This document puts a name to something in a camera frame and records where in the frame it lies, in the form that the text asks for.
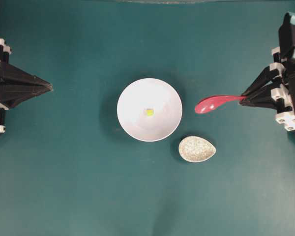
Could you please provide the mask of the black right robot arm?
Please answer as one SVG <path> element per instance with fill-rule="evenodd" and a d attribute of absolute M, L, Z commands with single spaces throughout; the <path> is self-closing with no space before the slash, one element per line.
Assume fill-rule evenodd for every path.
<path fill-rule="evenodd" d="M 288 132 L 295 131 L 295 62 L 271 50 L 273 63 L 264 68 L 242 93 L 241 106 L 274 109 L 275 120 Z"/>

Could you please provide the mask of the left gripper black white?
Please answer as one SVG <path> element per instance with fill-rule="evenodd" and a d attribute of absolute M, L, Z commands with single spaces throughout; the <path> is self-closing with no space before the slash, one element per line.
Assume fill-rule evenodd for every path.
<path fill-rule="evenodd" d="M 6 111 L 53 90 L 49 82 L 9 64 L 10 55 L 10 46 L 0 38 L 0 133 L 6 131 Z M 34 86 L 11 86 L 8 81 Z"/>

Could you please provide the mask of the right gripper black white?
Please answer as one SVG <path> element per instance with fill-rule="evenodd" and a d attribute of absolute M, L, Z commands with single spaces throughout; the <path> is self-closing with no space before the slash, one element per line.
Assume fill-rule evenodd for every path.
<path fill-rule="evenodd" d="M 264 68 L 255 81 L 242 93 L 246 96 L 239 102 L 241 106 L 269 108 L 277 111 L 275 120 L 287 131 L 295 131 L 295 111 L 287 85 L 283 82 L 286 71 L 282 64 L 280 47 L 271 50 L 273 63 Z M 277 79 L 278 83 L 266 85 Z"/>

